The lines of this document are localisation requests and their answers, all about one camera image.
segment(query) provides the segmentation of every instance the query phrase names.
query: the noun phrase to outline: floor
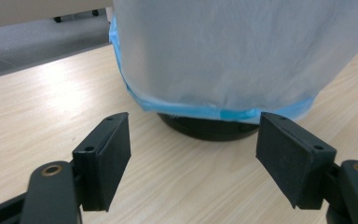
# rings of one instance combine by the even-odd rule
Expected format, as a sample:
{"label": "floor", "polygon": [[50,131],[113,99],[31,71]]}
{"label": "floor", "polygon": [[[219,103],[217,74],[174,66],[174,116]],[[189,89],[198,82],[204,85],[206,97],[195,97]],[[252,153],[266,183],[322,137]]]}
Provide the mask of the floor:
{"label": "floor", "polygon": [[104,9],[0,27],[0,76],[109,44]]}

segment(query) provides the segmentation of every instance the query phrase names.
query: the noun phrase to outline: wood grain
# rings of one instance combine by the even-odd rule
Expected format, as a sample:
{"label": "wood grain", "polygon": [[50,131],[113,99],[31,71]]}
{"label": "wood grain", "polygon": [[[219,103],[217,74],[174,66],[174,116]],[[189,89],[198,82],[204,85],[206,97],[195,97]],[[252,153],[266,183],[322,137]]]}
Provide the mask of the wood grain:
{"label": "wood grain", "polygon": [[[101,119],[130,113],[132,157],[109,213],[84,223],[325,223],[292,209],[255,158],[256,134],[213,143],[181,135],[127,94],[113,48],[103,47],[0,77],[0,203],[27,189],[31,172],[72,150]],[[358,160],[358,55],[299,124]]]}

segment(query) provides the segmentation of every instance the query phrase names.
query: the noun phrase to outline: black round base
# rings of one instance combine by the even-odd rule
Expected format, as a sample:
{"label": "black round base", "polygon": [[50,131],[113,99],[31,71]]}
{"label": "black round base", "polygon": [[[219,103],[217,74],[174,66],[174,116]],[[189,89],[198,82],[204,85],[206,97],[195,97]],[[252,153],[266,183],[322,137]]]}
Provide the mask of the black round base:
{"label": "black round base", "polygon": [[158,114],[168,126],[188,136],[208,141],[232,141],[257,132],[258,125],[212,119],[191,119]]}

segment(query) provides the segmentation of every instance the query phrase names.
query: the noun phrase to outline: black mechanical arm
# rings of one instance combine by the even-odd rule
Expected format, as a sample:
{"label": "black mechanical arm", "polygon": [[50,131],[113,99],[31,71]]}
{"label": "black mechanical arm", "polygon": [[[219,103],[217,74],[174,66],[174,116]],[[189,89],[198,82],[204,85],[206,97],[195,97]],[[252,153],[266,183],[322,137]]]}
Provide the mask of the black mechanical arm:
{"label": "black mechanical arm", "polygon": [[108,211],[131,157],[128,114],[107,117],[72,152],[42,165],[27,192],[0,204],[0,223],[82,223],[84,211]]}
{"label": "black mechanical arm", "polygon": [[256,157],[293,207],[320,209],[330,224],[358,223],[358,161],[334,163],[337,151],[290,119],[263,113]]}

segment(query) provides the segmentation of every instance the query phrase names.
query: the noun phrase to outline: light wood tabletop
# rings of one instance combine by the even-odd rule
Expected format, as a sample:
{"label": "light wood tabletop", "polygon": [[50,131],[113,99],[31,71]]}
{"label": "light wood tabletop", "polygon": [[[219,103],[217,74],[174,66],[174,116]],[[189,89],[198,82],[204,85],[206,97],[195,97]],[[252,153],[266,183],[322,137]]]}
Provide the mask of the light wood tabletop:
{"label": "light wood tabletop", "polygon": [[[70,161],[105,117],[130,113],[132,157],[109,213],[84,223],[325,223],[295,210],[255,158],[257,134],[232,142],[182,135],[132,100],[113,47],[80,53],[0,77],[0,203],[27,190],[31,172]],[[298,122],[358,160],[358,55]]]}

